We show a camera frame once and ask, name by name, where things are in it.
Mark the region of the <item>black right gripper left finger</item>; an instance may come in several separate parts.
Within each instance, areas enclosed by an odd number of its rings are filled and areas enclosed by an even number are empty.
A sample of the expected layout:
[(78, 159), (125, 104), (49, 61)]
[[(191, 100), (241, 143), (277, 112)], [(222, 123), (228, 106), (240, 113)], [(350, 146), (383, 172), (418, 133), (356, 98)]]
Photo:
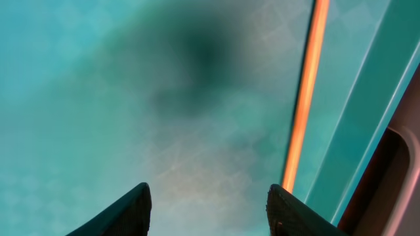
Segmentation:
[(147, 236), (151, 210), (150, 188), (143, 182), (68, 236)]

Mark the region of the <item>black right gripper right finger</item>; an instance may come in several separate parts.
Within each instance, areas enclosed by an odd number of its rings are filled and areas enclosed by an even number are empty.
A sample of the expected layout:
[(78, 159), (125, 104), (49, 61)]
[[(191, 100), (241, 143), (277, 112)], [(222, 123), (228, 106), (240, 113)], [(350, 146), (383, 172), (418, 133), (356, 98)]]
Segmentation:
[(268, 191), (266, 213), (270, 236), (345, 236), (278, 184)]

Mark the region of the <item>wooden chopstick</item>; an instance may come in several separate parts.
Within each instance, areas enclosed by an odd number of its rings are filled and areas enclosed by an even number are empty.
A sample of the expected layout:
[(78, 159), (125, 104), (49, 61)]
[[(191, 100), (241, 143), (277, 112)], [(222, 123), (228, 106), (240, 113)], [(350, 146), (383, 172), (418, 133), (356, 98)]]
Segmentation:
[(315, 0), (301, 70), (301, 82), (295, 108), (293, 128), (289, 140), (282, 187), (293, 192), (299, 167), (306, 127), (310, 114), (314, 85), (320, 63), (324, 33), (329, 12), (329, 0)]

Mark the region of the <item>grey dishwasher rack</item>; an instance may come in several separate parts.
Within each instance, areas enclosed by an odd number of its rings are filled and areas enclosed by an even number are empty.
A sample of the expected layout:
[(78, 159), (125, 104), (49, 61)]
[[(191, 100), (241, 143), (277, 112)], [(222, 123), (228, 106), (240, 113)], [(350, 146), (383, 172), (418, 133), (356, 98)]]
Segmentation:
[(419, 72), (398, 104), (338, 228), (347, 235), (419, 236)]

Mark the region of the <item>teal plastic tray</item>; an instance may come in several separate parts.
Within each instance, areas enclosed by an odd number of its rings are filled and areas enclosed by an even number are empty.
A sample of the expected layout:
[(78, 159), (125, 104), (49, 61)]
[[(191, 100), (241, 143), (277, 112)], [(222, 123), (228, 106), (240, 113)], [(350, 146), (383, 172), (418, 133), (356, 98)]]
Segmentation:
[[(1, 2), (1, 234), (141, 182), (151, 235), (268, 235), (314, 2)], [(293, 194), (342, 218), (419, 63), (419, 2), (331, 1)]]

